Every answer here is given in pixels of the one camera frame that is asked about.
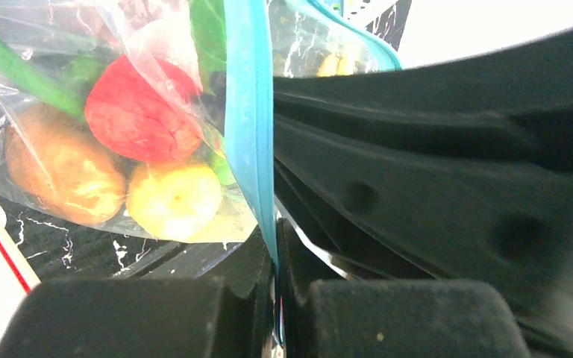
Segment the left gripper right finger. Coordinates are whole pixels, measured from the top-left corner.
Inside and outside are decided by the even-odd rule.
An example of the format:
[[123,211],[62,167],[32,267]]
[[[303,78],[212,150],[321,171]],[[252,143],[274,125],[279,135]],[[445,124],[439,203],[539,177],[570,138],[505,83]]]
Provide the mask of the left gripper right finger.
[[529,357],[514,316],[473,280],[345,280],[277,224],[288,357]]

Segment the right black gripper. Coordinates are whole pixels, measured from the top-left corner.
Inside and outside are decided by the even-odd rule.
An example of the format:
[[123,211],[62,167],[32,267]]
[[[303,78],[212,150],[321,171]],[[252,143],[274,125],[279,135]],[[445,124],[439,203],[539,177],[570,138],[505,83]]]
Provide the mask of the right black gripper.
[[388,277],[481,280],[573,357],[573,29],[418,69],[274,80],[276,191]]

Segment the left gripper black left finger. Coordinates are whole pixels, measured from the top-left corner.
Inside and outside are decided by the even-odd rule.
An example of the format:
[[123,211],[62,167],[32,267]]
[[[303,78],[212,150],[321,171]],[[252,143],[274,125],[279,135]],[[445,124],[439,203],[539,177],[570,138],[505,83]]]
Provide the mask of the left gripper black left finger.
[[41,283],[9,323],[0,357],[261,357],[271,281],[256,232],[197,278]]

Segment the yellow lemon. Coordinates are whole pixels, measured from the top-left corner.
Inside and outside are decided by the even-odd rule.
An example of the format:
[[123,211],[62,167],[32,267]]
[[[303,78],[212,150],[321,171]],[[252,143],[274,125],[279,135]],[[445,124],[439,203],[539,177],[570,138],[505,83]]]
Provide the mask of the yellow lemon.
[[141,163],[128,184],[130,217],[156,239],[192,242],[215,218],[222,190],[205,163]]

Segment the clear zip top bag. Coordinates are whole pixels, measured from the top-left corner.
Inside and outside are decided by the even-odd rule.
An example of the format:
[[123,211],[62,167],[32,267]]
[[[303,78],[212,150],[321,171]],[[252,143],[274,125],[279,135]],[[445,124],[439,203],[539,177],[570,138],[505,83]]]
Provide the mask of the clear zip top bag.
[[[176,112],[183,110],[196,117],[191,127],[198,132],[200,146],[184,160],[165,163],[196,161],[210,167],[213,148],[207,135],[213,128],[195,103],[203,86],[189,2],[0,1],[0,39],[43,74],[81,95],[84,108],[102,72],[116,58],[127,55]],[[184,243],[243,242],[258,227],[270,256],[276,257],[274,78],[356,75],[399,70],[401,64],[382,39],[351,25],[321,1],[223,2],[227,37],[224,155],[236,183],[221,185],[222,201],[215,218],[192,242]],[[5,131],[16,122],[16,114],[32,104],[46,103],[0,74],[0,196],[64,219],[42,209],[21,190],[5,163]],[[85,116],[83,121],[70,117],[93,135]],[[103,224],[81,225],[156,239],[130,217],[125,206],[134,168],[155,162],[111,152],[119,156],[125,174],[123,204]]]

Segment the red tomato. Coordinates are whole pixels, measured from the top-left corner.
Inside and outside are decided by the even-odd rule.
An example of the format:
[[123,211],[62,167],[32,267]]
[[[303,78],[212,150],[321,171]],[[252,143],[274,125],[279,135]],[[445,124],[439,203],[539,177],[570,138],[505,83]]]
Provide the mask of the red tomato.
[[111,151],[145,162],[181,161],[201,144],[196,117],[176,112],[134,68],[116,58],[87,96],[85,119],[94,137]]

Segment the green chili pepper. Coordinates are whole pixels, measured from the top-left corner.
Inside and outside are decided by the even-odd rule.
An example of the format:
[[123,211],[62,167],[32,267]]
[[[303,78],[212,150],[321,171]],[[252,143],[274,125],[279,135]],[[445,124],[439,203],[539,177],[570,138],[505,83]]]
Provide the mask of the green chili pepper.
[[84,98],[43,74],[0,39],[0,74],[20,89],[73,118],[84,120]]

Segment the long green cucumber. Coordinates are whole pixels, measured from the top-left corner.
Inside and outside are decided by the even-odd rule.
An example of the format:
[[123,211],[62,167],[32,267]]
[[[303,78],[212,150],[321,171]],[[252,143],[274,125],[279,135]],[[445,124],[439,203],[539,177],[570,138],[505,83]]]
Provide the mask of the long green cucumber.
[[207,140],[213,148],[210,167],[221,185],[236,183],[224,155],[227,37],[223,1],[190,1],[192,38],[198,58],[198,70],[203,86],[195,100],[204,120],[213,131]]

